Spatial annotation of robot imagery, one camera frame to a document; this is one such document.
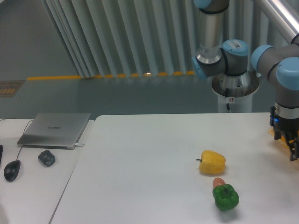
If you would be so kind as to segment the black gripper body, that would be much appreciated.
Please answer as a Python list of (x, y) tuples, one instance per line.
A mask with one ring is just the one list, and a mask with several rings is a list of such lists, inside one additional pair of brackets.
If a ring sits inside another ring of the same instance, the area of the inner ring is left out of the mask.
[(298, 136), (299, 131), (299, 108), (285, 108), (272, 106), (270, 110), (270, 126), (279, 130), (283, 135), (293, 134)]

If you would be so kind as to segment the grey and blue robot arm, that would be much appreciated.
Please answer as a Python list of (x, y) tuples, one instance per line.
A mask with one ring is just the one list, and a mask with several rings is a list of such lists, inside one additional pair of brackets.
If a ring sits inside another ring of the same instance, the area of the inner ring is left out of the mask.
[(289, 42), (275, 48), (262, 45), (249, 53), (245, 42), (237, 39), (220, 42), (227, 0), (197, 0), (201, 15), (200, 47), (192, 58), (199, 77), (213, 77), (213, 90), (227, 99), (244, 97), (258, 88), (256, 75), (263, 75), (276, 90), (271, 107), (270, 126), (274, 139), (283, 139), (290, 150), (291, 161), (299, 157), (299, 14), (281, 0), (260, 0), (258, 6), (279, 33)]

